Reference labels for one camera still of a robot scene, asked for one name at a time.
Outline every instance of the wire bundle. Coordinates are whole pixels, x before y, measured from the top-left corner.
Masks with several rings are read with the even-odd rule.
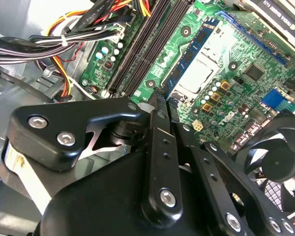
[[[89,10],[71,11],[58,18],[47,30],[46,36],[32,35],[28,41],[13,37],[0,38],[0,64],[35,61],[36,66],[43,71],[47,65],[42,59],[50,58],[56,68],[52,74],[64,78],[61,97],[69,96],[71,79],[65,72],[61,61],[75,60],[77,52],[82,49],[85,42],[115,37],[119,29],[116,23],[131,22],[132,16],[111,17],[112,13],[131,2],[134,2],[137,11],[143,16],[151,16],[148,0],[97,0]],[[81,16],[81,18],[71,30],[68,28],[64,35],[53,36],[55,29],[72,16]],[[63,60],[58,56],[78,44],[80,45],[71,59]]]
[[[61,94],[61,97],[66,97],[71,94],[71,80],[69,76],[66,74],[61,61],[69,62],[73,61],[76,58],[77,52],[83,47],[84,42],[86,41],[97,41],[97,40],[105,40],[109,39],[116,35],[118,27],[109,26],[119,22],[130,22],[132,17],[129,16],[121,16],[121,17],[113,17],[109,20],[105,21],[109,14],[121,9],[131,2],[131,0],[116,0],[111,5],[111,0],[97,1],[96,4],[90,9],[86,11],[72,11],[67,13],[65,16],[60,17],[53,25],[47,30],[46,36],[33,35],[30,37],[30,41],[36,44],[39,44],[44,47],[49,47],[50,45],[60,45],[63,43],[63,38],[67,43],[81,43],[81,45],[77,48],[74,56],[69,60],[63,60],[59,56],[54,56],[51,58],[54,66],[56,67],[56,71],[53,72],[53,75],[61,76],[64,78],[64,89]],[[59,26],[66,18],[72,16],[80,16],[82,18],[76,23],[76,25],[72,28],[71,32],[68,32],[66,35],[61,36],[52,36],[54,30]],[[36,66],[44,70],[47,65],[45,65],[42,61],[36,61]]]
[[[134,0],[134,4],[136,9],[143,15],[143,16],[151,16],[151,11],[149,9],[149,2],[148,0]]]

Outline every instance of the black mount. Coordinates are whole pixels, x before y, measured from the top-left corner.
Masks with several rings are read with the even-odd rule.
[[[43,213],[34,236],[95,230],[100,235],[295,236],[295,226],[217,144],[199,145],[193,130],[179,122],[173,101],[156,90],[139,107],[116,98],[14,111],[0,176]],[[47,126],[32,127],[32,117],[44,118]],[[63,132],[73,135],[74,144],[60,144],[57,136]],[[131,145],[131,152],[74,179],[81,156],[120,144]],[[50,197],[45,205],[37,199],[36,185],[28,184],[28,172]],[[230,193],[240,196],[244,216]]]

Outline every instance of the black bracket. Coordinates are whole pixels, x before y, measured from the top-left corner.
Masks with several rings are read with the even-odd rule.
[[[227,189],[236,193],[243,201],[248,226],[256,235],[295,235],[295,226],[288,223],[289,219],[286,215],[264,195],[219,146],[204,143],[203,149],[214,157],[217,166],[228,177]]]
[[[153,93],[155,109],[151,111],[147,132],[146,185],[142,210],[159,228],[167,228],[182,215],[182,199],[176,139],[171,134],[165,98]]]
[[[11,115],[7,137],[18,152],[51,170],[67,171],[85,148],[85,133],[94,133],[95,144],[109,123],[137,120],[140,115],[141,109],[127,98],[20,107]],[[44,118],[47,126],[32,127],[32,117]],[[57,136],[63,132],[73,135],[73,145],[59,143]]]
[[[201,150],[191,128],[175,124],[179,164],[188,164],[213,235],[253,236],[240,218],[210,153]]]

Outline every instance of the black fan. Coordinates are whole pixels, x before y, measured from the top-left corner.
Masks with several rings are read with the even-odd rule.
[[[252,162],[259,150],[264,154]],[[235,158],[253,180],[265,178],[260,186],[264,192],[269,180],[280,184],[282,210],[295,211],[295,115],[284,110],[238,151]]]

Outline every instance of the screw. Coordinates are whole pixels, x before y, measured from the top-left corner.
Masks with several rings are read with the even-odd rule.
[[[35,129],[43,129],[48,123],[43,117],[31,117],[29,118],[29,125]]]
[[[88,83],[88,81],[87,80],[82,80],[82,85],[83,86],[87,86],[89,83]]]
[[[168,207],[174,207],[176,205],[176,198],[169,190],[161,191],[161,200]]]
[[[277,222],[274,219],[270,218],[270,224],[275,229],[276,232],[278,233],[281,232],[280,226],[277,224]]]
[[[133,111],[135,111],[137,109],[136,106],[133,105],[132,103],[128,103],[128,107]]]
[[[189,126],[188,126],[188,125],[185,125],[185,124],[184,124],[182,127],[183,127],[183,128],[184,128],[184,130],[186,130],[187,132],[189,132],[189,131],[190,131],[190,128],[189,128]]]
[[[74,135],[68,132],[62,132],[58,134],[57,140],[61,145],[68,146],[68,147],[75,144]]]
[[[157,115],[158,115],[159,117],[161,117],[162,119],[165,119],[165,115],[164,115],[164,113],[163,113],[162,111],[158,111],[158,112],[157,112]]]
[[[226,220],[227,220],[227,223],[232,227],[233,230],[235,230],[236,232],[240,232],[241,226],[240,226],[240,223],[236,217],[234,217],[230,213],[227,213]]]
[[[294,233],[294,230],[293,230],[293,228],[290,226],[290,224],[287,223],[287,221],[284,220],[284,219],[282,219],[282,221],[283,221],[283,225],[284,225],[285,229],[287,229],[290,233],[293,234],[293,233]]]
[[[210,147],[213,149],[213,151],[217,151],[217,147],[214,144],[210,144]]]

